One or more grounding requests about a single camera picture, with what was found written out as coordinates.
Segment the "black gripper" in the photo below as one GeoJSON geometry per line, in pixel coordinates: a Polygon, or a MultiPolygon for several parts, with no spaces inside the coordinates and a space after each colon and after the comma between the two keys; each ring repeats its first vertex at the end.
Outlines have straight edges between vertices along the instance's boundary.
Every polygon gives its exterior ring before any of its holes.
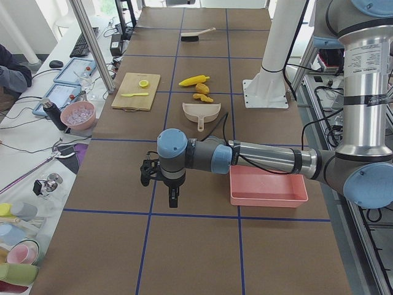
{"type": "Polygon", "coordinates": [[[168,186],[168,203],[170,208],[178,207],[179,187],[185,182],[185,172],[181,176],[175,176],[174,179],[166,177],[161,172],[160,160],[158,158],[151,159],[151,153],[157,154],[155,151],[147,151],[146,158],[140,167],[141,184],[147,187],[150,180],[162,181],[168,186]]]}

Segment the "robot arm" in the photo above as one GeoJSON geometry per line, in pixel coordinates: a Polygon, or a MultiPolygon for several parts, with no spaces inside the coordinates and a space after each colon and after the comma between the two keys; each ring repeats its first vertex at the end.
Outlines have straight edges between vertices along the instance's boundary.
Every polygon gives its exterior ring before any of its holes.
{"type": "Polygon", "coordinates": [[[140,168],[141,183],[162,181],[169,205],[177,207],[188,169],[226,174],[250,165],[277,174],[301,174],[324,183],[363,208],[392,203],[392,151],[385,144],[391,1],[318,1],[314,35],[344,47],[343,139],[334,151],[299,151],[226,141],[187,138],[175,128],[157,138],[156,159],[140,168]]]}

